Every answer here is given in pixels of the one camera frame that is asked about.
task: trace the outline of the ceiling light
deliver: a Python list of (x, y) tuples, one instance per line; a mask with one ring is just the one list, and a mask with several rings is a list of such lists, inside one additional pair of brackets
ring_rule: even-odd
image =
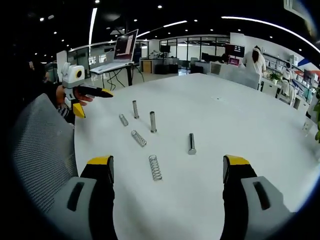
[(238, 17), (238, 16), (222, 16), (221, 18), (223, 19), (236, 19), (236, 20), (247, 20), (247, 21), (252, 21), (252, 22), (256, 22), (256, 23), (261, 23), (261, 24), (267, 24), (269, 26), (273, 26), (275, 28), (278, 28), (278, 29), (281, 29), (281, 30), (284, 30), (292, 35), (295, 35), (296, 37), (298, 37), (299, 39), (305, 41), (307, 44), (309, 44), (311, 47), (313, 47), (318, 53), (320, 53), (320, 49), (318, 49), (315, 45), (313, 45), (311, 42), (309, 42), (307, 39), (305, 39), (304, 37), (298, 35), (297, 33), (289, 30), (289, 29), (286, 29), (282, 26), (279, 26), (279, 25), (276, 25), (276, 24), (273, 24), (273, 23), (270, 23), (270, 22), (267, 22), (267, 21), (261, 21), (261, 20), (257, 20), (257, 19), (252, 19), (252, 18), (247, 18), (247, 17)]
[(144, 33), (141, 33), (141, 34), (139, 34), (139, 35), (136, 36), (136, 37), (138, 38), (138, 37), (141, 37), (141, 36), (146, 35), (146, 34), (148, 34), (148, 33), (150, 33), (150, 31), (146, 31), (146, 32), (144, 32)]
[(91, 45), (92, 41), (92, 32), (94, 31), (94, 25), (95, 25), (95, 19), (96, 19), (96, 14), (97, 14), (97, 9), (94, 8), (92, 9), (92, 15), (91, 15), (91, 22), (90, 22), (90, 30), (89, 30), (89, 45)]
[(170, 26), (173, 26), (173, 25), (178, 25), (178, 24), (184, 24), (186, 23), (187, 21), (184, 20), (184, 21), (177, 21), (177, 22), (174, 22), (174, 23), (170, 23), (168, 25), (164, 25), (163, 27), (166, 28), (166, 27), (170, 27)]

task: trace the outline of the metal bolt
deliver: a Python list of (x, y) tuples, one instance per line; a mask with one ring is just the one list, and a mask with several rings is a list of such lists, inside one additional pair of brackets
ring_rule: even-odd
[(137, 102), (136, 101), (132, 101), (132, 104), (133, 104), (134, 118), (138, 119), (139, 118), (139, 114), (138, 114)]
[(197, 150), (195, 148), (195, 139), (194, 139), (194, 134), (190, 133), (189, 134), (189, 141), (190, 141), (190, 149), (188, 151), (189, 155), (195, 155)]
[(150, 112), (150, 121), (151, 121), (151, 132), (152, 133), (156, 133), (157, 129), (156, 129), (156, 118), (155, 118), (155, 112), (154, 111)]

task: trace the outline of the metal spring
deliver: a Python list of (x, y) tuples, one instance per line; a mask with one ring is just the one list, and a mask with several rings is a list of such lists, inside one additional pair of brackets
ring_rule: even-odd
[(128, 124), (129, 124), (128, 120), (126, 119), (126, 117), (123, 114), (119, 114), (119, 118), (124, 126), (128, 126)]
[(144, 147), (147, 144), (147, 141), (139, 133), (137, 133), (136, 130), (132, 130), (131, 135), (141, 147)]
[(159, 163), (156, 155), (149, 156), (150, 168), (152, 173), (152, 178), (154, 181), (158, 181), (162, 179), (161, 171), (159, 168)]

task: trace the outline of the monitor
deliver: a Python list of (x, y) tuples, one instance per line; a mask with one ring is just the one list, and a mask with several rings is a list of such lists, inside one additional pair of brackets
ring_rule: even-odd
[(116, 39), (113, 58), (115, 62), (132, 62), (137, 35), (138, 29), (126, 33)]
[(239, 62), (240, 62), (239, 59), (232, 58), (232, 57), (229, 58), (229, 64), (231, 65), (239, 66)]
[(170, 53), (170, 46), (168, 46), (168, 45), (161, 45), (161, 46), (160, 46), (160, 52), (162, 52), (162, 53)]
[(225, 45), (225, 54), (228, 56), (243, 58), (245, 56), (245, 47), (227, 43)]

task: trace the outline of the black ceiling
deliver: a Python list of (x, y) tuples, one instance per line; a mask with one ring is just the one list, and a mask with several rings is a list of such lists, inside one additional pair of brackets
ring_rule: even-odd
[[(56, 53), (62, 50), (87, 45), (92, 9), (97, 8), (92, 43), (114, 40), (111, 32), (122, 28), (129, 31), (138, 28), (139, 33), (154, 30), (142, 36), (142, 39), (153, 39), (155, 36), (163, 39), (184, 36), (186, 33), (229, 34), (241, 29), (241, 33), (245, 35), (280, 44), (319, 66), (320, 54), (290, 33), (261, 23), (221, 19), (221, 16), (237, 16), (266, 21), (287, 28), (316, 44), (320, 39), (318, 2), (304, 1), (314, 22), (315, 27), (312, 31), (306, 27), (302, 18), (284, 10), (283, 0), (247, 3), (238, 0), (100, 0), (99, 4), (96, 4), (95, 0), (31, 0), (14, 5), (11, 8), (12, 21), (8, 21), (12, 22), (11, 26), (14, 29), (13, 33), (10, 33), (13, 36), (14, 51), (30, 59), (38, 58), (41, 62), (54, 60)], [(54, 15), (54, 18), (48, 19), (50, 15)], [(187, 20), (187, 23), (162, 27), (183, 20)]]

